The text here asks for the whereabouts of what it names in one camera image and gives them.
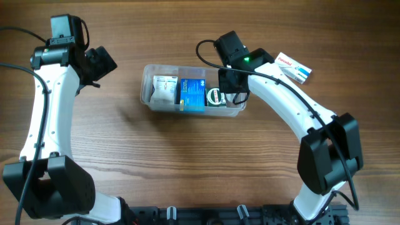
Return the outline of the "green balm tin box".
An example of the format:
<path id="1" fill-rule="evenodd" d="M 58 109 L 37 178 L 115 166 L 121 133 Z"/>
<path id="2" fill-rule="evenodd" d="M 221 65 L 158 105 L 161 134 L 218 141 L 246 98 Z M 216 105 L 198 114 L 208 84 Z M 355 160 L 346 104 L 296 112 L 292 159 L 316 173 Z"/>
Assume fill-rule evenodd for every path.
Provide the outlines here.
<path id="1" fill-rule="evenodd" d="M 218 87 L 206 89 L 206 101 L 209 107 L 225 108 L 227 105 L 226 95 Z"/>

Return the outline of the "blue lozenge box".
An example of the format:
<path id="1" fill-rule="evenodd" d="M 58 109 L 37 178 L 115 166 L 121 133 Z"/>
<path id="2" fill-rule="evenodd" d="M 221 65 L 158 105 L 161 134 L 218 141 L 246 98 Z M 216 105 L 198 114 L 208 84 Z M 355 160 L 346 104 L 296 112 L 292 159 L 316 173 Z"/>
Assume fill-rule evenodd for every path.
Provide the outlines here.
<path id="1" fill-rule="evenodd" d="M 205 110 L 205 79 L 182 78 L 180 83 L 180 111 L 203 112 Z"/>

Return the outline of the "white medicine box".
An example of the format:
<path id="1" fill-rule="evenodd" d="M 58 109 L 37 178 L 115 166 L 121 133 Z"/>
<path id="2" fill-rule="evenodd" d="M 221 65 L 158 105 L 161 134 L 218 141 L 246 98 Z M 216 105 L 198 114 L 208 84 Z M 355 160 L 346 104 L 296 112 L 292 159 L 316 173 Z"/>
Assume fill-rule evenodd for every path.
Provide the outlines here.
<path id="1" fill-rule="evenodd" d="M 150 103 L 175 104 L 178 90 L 177 76 L 154 76 Z"/>

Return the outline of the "small clear spray bottle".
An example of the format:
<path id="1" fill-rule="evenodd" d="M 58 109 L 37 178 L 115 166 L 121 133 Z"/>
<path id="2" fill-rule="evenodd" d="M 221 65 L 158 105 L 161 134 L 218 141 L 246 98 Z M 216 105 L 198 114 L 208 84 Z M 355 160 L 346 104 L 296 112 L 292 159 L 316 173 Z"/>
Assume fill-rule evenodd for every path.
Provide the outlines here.
<path id="1" fill-rule="evenodd" d="M 243 93 L 225 94 L 227 107 L 235 108 L 241 104 Z"/>

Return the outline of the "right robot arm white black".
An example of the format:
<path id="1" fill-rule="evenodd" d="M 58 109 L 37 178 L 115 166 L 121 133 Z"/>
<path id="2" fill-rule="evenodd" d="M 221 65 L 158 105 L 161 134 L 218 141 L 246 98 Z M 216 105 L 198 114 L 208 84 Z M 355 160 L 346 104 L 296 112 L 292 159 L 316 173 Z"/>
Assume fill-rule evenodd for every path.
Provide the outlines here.
<path id="1" fill-rule="evenodd" d="M 349 113 L 338 116 L 299 89 L 287 74 L 311 71 L 285 54 L 272 57 L 261 48 L 249 51 L 235 31 L 213 45 L 222 61 L 220 90 L 258 96 L 299 139 L 297 171 L 303 185 L 292 204 L 297 218 L 305 223 L 319 219 L 344 184 L 351 189 L 345 200 L 358 210 L 353 176 L 364 166 L 358 122 Z"/>

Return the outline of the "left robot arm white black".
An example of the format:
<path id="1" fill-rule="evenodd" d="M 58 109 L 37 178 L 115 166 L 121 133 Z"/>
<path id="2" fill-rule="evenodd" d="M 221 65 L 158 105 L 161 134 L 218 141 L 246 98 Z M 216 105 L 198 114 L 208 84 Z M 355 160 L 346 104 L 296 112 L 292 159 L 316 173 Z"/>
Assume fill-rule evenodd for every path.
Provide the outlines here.
<path id="1" fill-rule="evenodd" d="M 129 208 L 119 197 L 96 191 L 92 176 L 73 159 L 71 125 L 75 97 L 115 70 L 103 48 L 89 47 L 86 23 L 63 14 L 51 18 L 52 36 L 37 47 L 27 70 L 35 78 L 28 137 L 19 161 L 2 178 L 18 200 L 17 215 L 67 222 L 125 224 Z"/>

